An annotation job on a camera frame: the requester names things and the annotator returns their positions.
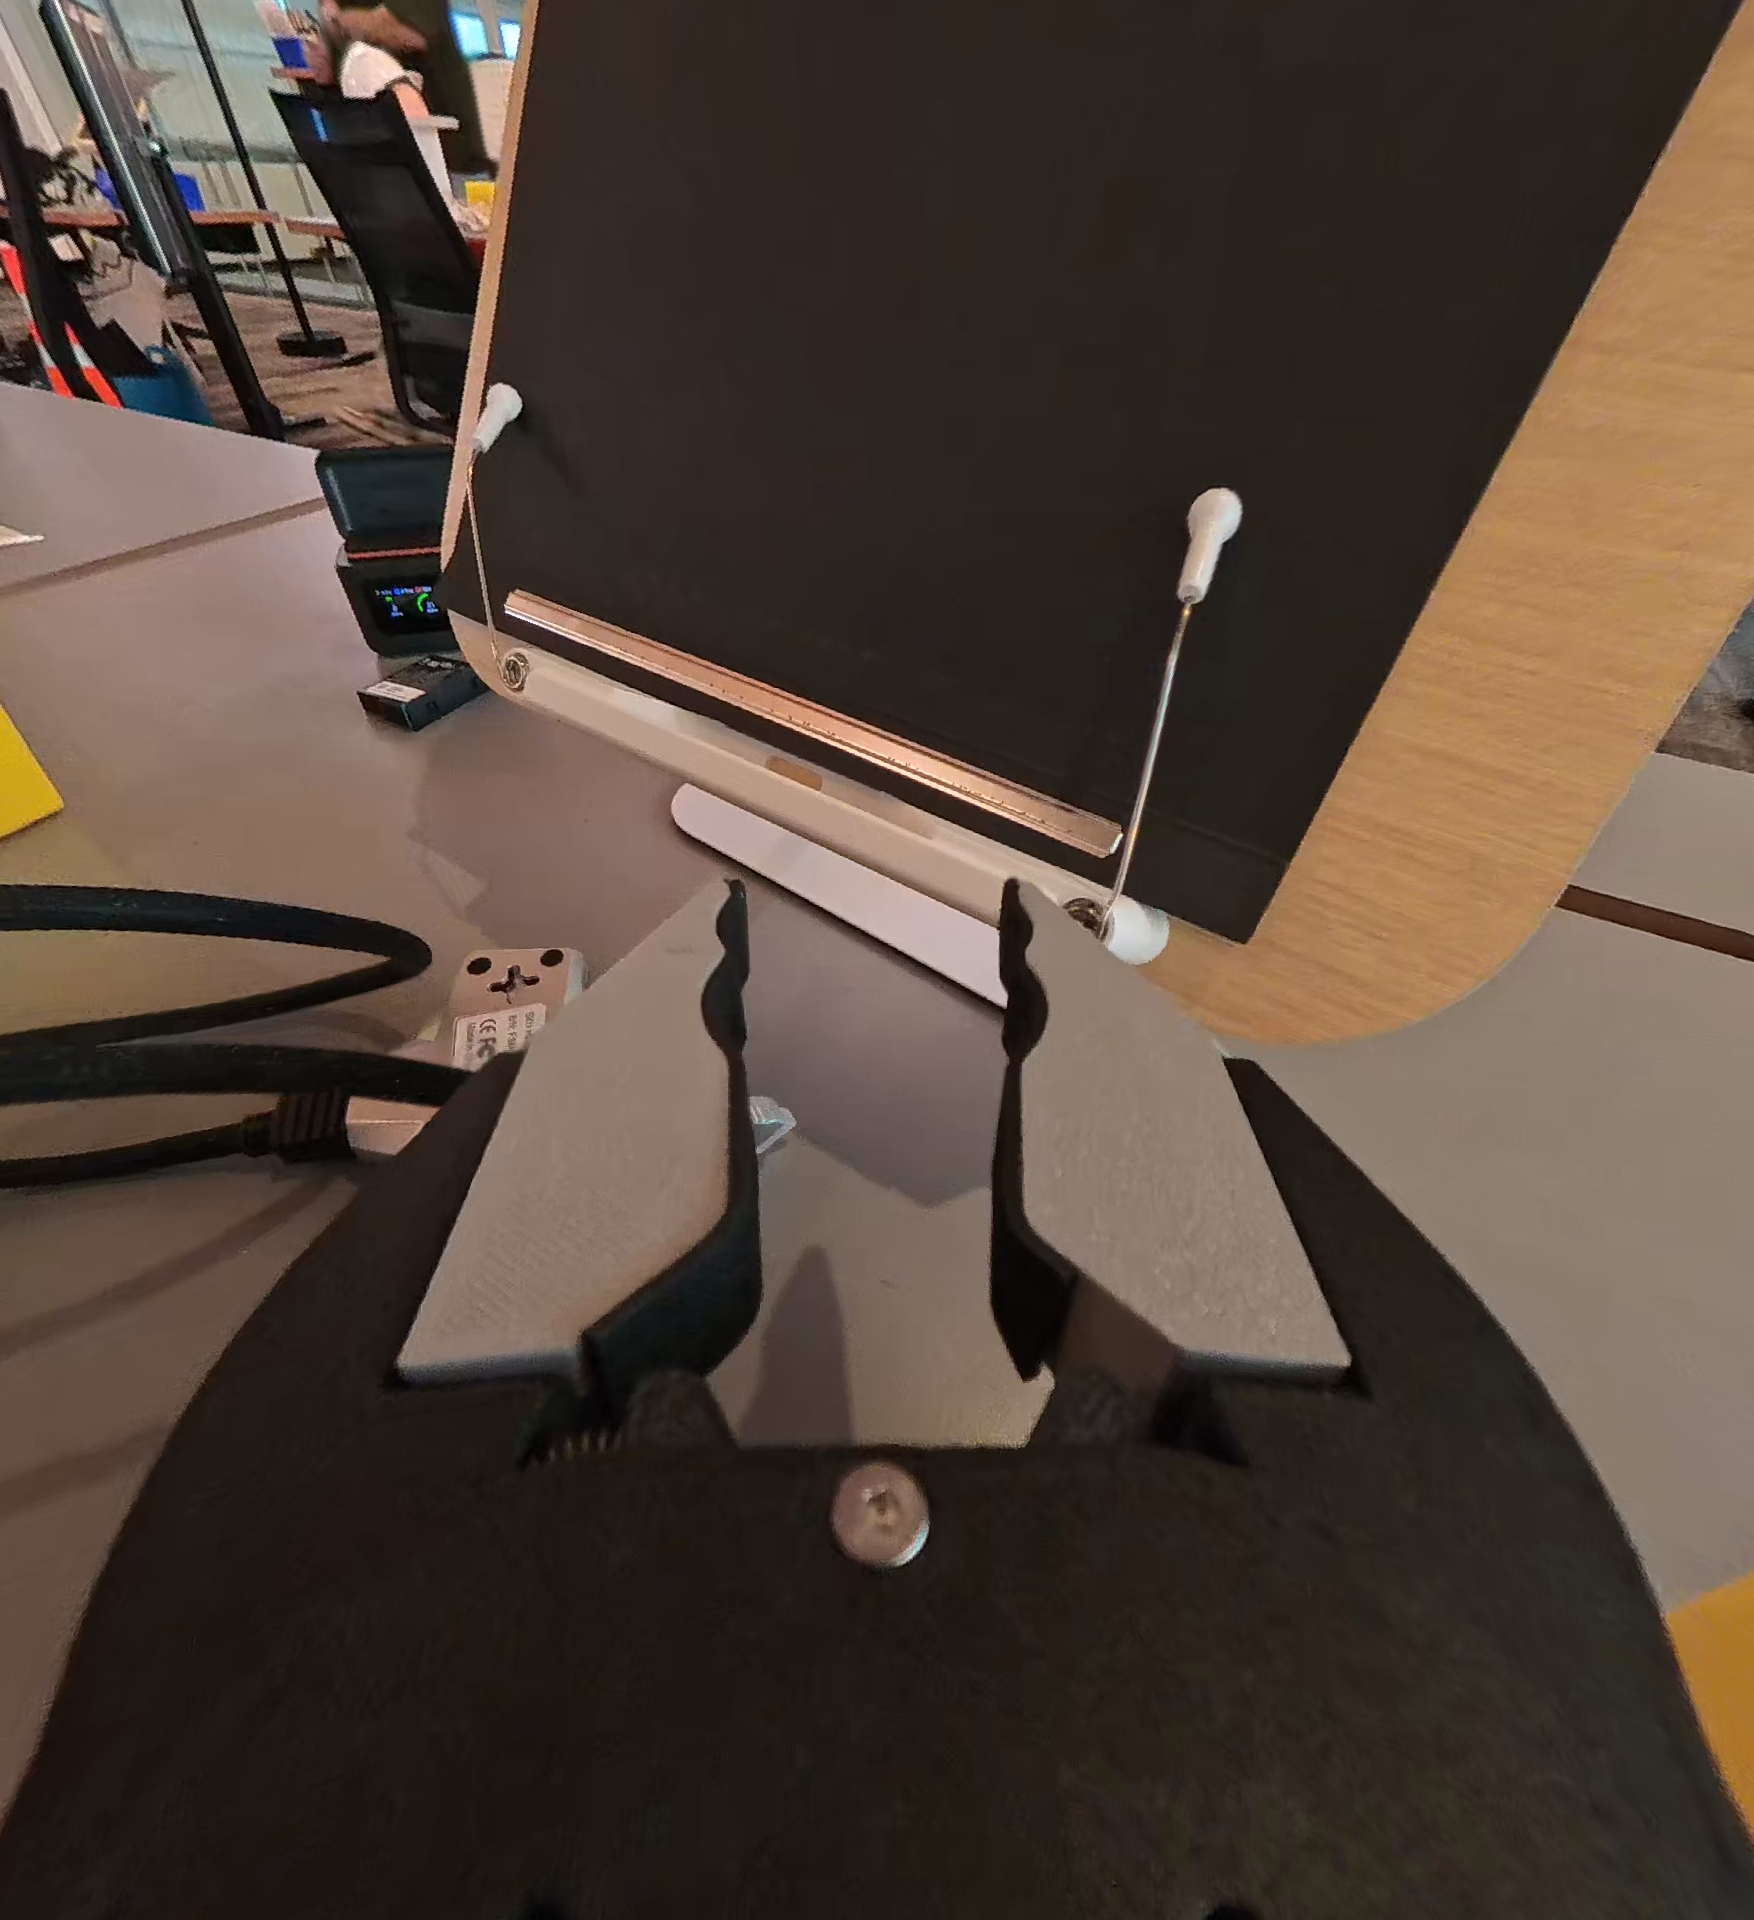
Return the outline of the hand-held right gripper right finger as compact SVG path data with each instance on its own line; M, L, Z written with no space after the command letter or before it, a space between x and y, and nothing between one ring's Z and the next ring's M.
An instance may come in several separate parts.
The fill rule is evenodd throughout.
M1000 906L991 1324L1036 1428L1180 1428L1226 1383L1331 1387L1351 1352L1226 1063L1053 899Z

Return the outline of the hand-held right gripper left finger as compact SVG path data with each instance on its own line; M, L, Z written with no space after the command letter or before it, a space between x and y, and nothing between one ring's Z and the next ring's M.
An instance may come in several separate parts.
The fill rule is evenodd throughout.
M747 972L746 890L711 884L514 1058L403 1385L534 1379L625 1414L738 1349L761 1307Z

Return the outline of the silver multiport hub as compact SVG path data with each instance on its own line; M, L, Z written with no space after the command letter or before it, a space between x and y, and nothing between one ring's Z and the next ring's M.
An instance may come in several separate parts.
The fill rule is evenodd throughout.
M584 985L570 950L502 947L469 955L445 1016L388 1057L197 1039L211 1027L351 999L393 979L395 964L385 964L274 996L0 1037L0 1108L240 1092L272 1098L262 1112L165 1139L0 1159L0 1190L120 1181L240 1157L284 1165L393 1159L466 1078L525 1051Z

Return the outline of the small black battery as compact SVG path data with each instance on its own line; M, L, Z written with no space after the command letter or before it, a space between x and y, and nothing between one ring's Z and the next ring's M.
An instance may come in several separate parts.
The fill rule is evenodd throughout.
M398 733L421 733L490 692L458 652L393 659L385 667L356 692L356 704L371 722Z

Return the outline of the small black display device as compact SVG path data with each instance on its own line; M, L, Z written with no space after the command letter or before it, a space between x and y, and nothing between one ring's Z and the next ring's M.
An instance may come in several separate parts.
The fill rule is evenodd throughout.
M447 446L324 449L316 477L337 526L337 583L383 659L451 644L438 602L453 477Z

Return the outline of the black wooden-rimmed board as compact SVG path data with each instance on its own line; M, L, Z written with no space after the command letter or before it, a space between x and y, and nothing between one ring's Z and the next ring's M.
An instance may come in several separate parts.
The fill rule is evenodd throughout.
M1258 1042L1527 943L1754 596L1754 4L530 4L514 596L1126 826Z

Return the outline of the black pole stand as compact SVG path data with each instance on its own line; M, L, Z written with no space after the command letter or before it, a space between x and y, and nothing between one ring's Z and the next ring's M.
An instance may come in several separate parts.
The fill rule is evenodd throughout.
M263 221L262 221L263 246L276 269L276 277L281 284L284 297L287 300L287 310L289 310L289 327L287 330L281 330L276 337L276 344L280 352L284 352L289 358L310 361L310 364L314 361L332 364L345 357L345 340L341 335L337 335L337 330L318 328L310 320L307 309L295 284L293 269L284 251L280 229L276 227L272 219L272 210L266 206L263 188L257 178L254 159L250 156L244 129L240 126L230 93L226 89L222 71L218 66L218 57L216 57L211 39L207 37L207 30L199 12L199 4L178 2L178 12L184 15L191 42L201 63L203 77L210 85L211 96L218 106L219 124L227 135L227 143L231 146L235 166L240 170L244 186L250 189L250 206L254 206L263 215Z

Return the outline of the orange traffic cone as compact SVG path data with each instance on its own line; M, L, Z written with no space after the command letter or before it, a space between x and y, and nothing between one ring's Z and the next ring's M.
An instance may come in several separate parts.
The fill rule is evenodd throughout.
M96 402L110 409L123 408L120 393L108 376L96 367L94 357L68 323L35 320L31 335L49 391Z

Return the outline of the black office chair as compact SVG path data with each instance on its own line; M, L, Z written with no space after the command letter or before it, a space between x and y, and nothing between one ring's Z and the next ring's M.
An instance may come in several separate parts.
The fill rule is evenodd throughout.
M364 278L396 411L453 433L479 298L479 263L431 175L411 121L385 95L274 96Z

